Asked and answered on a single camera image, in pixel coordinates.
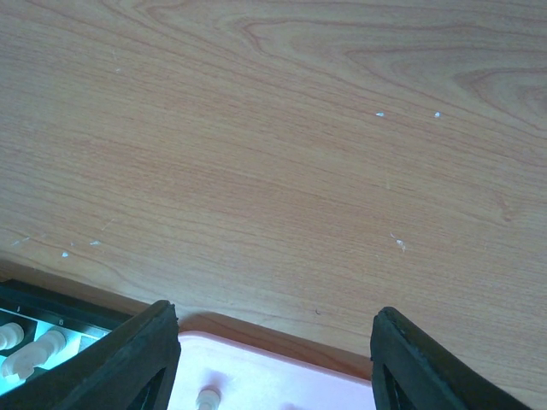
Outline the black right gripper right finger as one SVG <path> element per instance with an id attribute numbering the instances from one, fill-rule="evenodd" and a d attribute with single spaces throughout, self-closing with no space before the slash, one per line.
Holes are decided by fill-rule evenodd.
<path id="1" fill-rule="evenodd" d="M 378 409 L 523 409 L 394 307 L 373 319 L 372 387 Z"/>

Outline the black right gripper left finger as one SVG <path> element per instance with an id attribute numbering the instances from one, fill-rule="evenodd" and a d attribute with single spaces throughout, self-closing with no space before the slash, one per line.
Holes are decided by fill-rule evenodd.
<path id="1" fill-rule="evenodd" d="M 162 300 L 72 359 L 1 396 L 2 409 L 166 409 L 180 356 Z"/>

